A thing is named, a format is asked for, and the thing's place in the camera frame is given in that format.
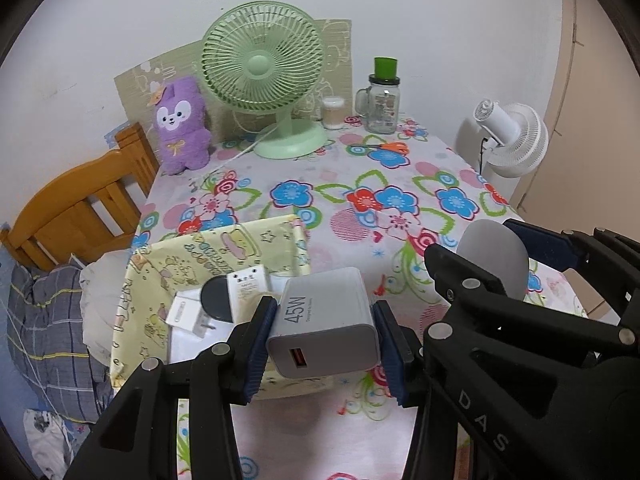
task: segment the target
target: blue gripper pad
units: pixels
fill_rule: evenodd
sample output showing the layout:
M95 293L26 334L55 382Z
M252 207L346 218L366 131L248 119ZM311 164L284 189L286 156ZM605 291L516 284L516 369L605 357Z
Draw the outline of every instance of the blue gripper pad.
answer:
M371 306L373 311L373 319L378 329L378 338L380 340L380 357L382 367L386 375L386 385L389 392L398 400L398 405L402 406L406 402L407 391L404 389L404 366L400 352L393 340L391 330L386 323L385 316L382 314L380 307L376 304Z
M566 236L513 219L504 225L518 235L532 260L559 272L578 266L579 256Z
M271 325L273 319L276 316L278 309L278 302L271 299L267 312L264 315L264 320L258 333L255 336L254 344L249 350L249 358L246 362L246 373L244 376L244 396L248 402L251 398L258 393L260 389L260 382L264 375L264 367L267 365L267 359L269 354L267 353L267 338L271 331Z

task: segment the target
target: power adapter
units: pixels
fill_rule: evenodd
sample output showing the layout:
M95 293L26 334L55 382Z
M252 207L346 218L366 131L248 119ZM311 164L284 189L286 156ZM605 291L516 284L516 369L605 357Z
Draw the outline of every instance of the power adapter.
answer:
M267 339L278 372L306 379L369 370L380 362L378 331L355 267L290 278Z

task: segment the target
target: beige door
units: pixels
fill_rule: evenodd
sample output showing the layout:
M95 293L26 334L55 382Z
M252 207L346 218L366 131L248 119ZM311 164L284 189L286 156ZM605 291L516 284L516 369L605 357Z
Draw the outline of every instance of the beige door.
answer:
M640 240L640 77L597 0L575 0L574 17L569 67L554 86L566 88L554 128L545 117L554 130L549 149L512 203L526 221L554 231L601 226ZM575 276L590 312L602 298Z

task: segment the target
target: plaid blanket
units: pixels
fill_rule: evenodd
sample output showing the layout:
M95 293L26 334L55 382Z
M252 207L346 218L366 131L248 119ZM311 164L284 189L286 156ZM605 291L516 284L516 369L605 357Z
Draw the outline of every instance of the plaid blanket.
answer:
M82 342L80 270L32 274L16 264L8 301L9 352L50 411L95 422L111 394L107 368Z

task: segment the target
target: jar handle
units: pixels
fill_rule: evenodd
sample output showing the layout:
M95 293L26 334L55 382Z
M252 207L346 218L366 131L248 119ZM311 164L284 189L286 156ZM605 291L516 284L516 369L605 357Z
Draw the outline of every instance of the jar handle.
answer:
M356 92L356 99L354 100L353 106L356 110L356 115L360 117L366 117L367 115L367 105L369 103L369 91L371 87L361 88Z

